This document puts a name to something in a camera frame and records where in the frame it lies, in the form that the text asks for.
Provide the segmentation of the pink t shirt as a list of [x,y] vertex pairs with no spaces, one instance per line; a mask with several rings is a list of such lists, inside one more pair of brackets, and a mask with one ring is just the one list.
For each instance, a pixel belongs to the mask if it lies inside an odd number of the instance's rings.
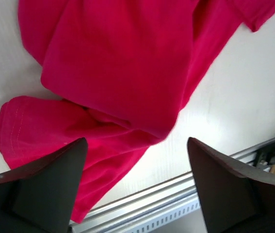
[[10,168],[78,138],[88,153],[71,219],[81,222],[179,112],[241,24],[256,32],[275,0],[21,0],[17,18],[42,85],[0,109]]

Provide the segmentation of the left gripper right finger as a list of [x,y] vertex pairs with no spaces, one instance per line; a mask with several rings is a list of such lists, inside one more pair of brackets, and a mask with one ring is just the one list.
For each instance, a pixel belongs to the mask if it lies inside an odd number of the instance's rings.
[[275,174],[222,154],[196,138],[188,155],[210,233],[275,233]]

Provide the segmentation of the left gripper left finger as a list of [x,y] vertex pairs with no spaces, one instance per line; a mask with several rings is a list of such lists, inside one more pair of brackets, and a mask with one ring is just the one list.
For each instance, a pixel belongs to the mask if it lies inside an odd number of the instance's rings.
[[65,233],[71,218],[87,141],[0,173],[0,233]]

